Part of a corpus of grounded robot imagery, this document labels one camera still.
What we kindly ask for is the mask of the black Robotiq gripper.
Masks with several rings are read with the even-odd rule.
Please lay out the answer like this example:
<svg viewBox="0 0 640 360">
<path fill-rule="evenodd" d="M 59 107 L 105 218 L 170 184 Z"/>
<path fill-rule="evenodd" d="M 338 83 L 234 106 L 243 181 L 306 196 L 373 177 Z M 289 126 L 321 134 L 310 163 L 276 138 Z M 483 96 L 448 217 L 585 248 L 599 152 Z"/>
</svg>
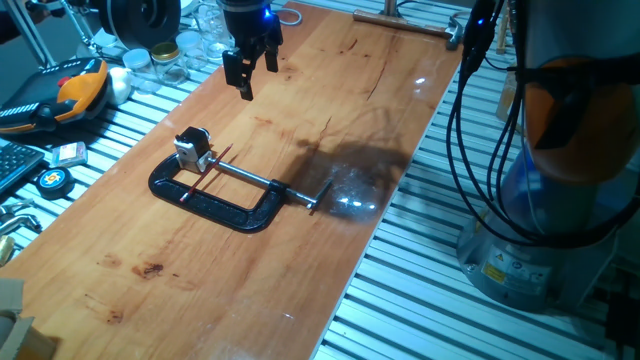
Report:
<svg viewBox="0 0 640 360">
<path fill-rule="evenodd" d="M 226 83 L 235 87 L 243 100 L 252 101 L 254 61 L 244 56 L 265 53 L 266 69 L 279 71 L 279 47 L 283 44 L 279 17 L 271 9 L 271 0 L 219 0 L 218 6 L 237 48 L 222 55 Z"/>
</svg>

